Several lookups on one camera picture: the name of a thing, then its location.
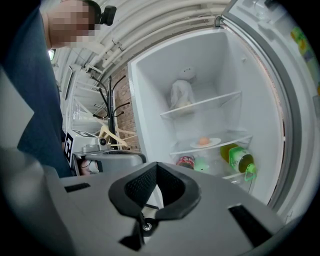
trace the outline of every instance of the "dark blue shirt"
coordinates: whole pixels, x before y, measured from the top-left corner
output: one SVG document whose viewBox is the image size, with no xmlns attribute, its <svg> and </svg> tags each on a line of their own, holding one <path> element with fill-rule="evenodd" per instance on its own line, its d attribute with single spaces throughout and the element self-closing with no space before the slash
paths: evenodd
<svg viewBox="0 0 320 256">
<path fill-rule="evenodd" d="M 54 167 L 59 177 L 71 176 L 62 149 L 60 96 L 39 7 L 17 27 L 1 63 L 18 93 L 34 111 L 18 149 L 33 155 L 41 164 Z"/>
</svg>

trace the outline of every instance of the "yellow-green bottle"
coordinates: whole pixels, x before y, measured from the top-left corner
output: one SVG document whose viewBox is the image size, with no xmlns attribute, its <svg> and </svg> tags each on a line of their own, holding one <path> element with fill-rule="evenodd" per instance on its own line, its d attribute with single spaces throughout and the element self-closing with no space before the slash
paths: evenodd
<svg viewBox="0 0 320 256">
<path fill-rule="evenodd" d="M 220 147 L 222 158 L 236 171 L 245 173 L 245 181 L 256 177 L 257 168 L 248 150 L 235 143 Z"/>
</svg>

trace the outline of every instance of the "person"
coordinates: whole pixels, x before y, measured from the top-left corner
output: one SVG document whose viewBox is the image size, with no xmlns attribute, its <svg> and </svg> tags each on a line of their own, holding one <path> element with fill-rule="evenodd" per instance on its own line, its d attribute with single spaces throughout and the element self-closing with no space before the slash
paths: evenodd
<svg viewBox="0 0 320 256">
<path fill-rule="evenodd" d="M 63 117 L 48 49 L 67 46 L 94 29 L 95 9 L 88 3 L 64 0 L 54 9 L 41 13 L 40 1 L 19 2 L 23 12 L 9 26 L 4 25 L 1 81 L 6 77 L 17 91 L 16 105 L 26 103 L 25 108 L 19 109 L 22 117 L 25 109 L 33 112 L 17 148 L 34 156 L 42 165 L 55 168 L 60 178 L 72 173 L 62 150 Z M 3 10 L 16 9 L 9 1 L 1 6 Z"/>
</svg>

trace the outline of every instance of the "refrigerator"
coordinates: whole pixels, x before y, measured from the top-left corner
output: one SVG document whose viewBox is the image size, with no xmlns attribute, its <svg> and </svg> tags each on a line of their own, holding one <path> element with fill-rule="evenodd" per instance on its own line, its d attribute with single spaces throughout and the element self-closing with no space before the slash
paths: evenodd
<svg viewBox="0 0 320 256">
<path fill-rule="evenodd" d="M 320 79 L 316 57 L 294 40 L 297 27 L 281 5 L 235 0 L 214 27 L 175 36 L 132 59 L 133 114 L 147 161 L 201 158 L 205 168 L 195 172 L 240 186 L 286 223 L 302 215 L 320 173 Z M 194 101 L 172 108 L 178 80 L 191 85 Z M 195 148 L 200 137 L 220 142 Z M 255 179 L 245 181 L 222 159 L 220 147 L 231 143 L 251 152 Z M 150 201 L 161 205 L 159 189 Z"/>
</svg>

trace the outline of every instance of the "brick wall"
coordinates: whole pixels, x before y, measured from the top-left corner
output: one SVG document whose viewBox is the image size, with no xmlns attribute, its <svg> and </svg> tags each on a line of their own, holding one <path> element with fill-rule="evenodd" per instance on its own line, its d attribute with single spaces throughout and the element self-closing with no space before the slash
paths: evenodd
<svg viewBox="0 0 320 256">
<path fill-rule="evenodd" d="M 114 89 L 114 100 L 115 100 L 115 107 L 118 107 L 121 104 L 130 102 L 129 105 L 123 106 L 117 110 L 117 114 L 119 114 L 121 111 L 124 111 L 124 114 L 117 117 L 117 123 L 118 127 L 121 130 L 130 131 L 130 132 L 136 132 L 136 123 L 135 123 L 135 117 L 134 112 L 132 109 L 132 101 L 131 101 L 131 94 L 130 94 L 130 86 L 129 86 L 129 80 L 128 80 L 128 68 L 125 66 L 123 69 L 121 69 L 117 74 L 112 76 L 112 86 L 123 76 L 126 75 L 126 77 L 116 86 Z M 124 134 L 120 132 L 120 138 L 128 138 L 131 137 L 131 134 Z M 141 152 L 141 148 L 138 141 L 138 136 L 129 138 L 126 140 L 128 144 L 128 148 L 135 152 Z"/>
</svg>

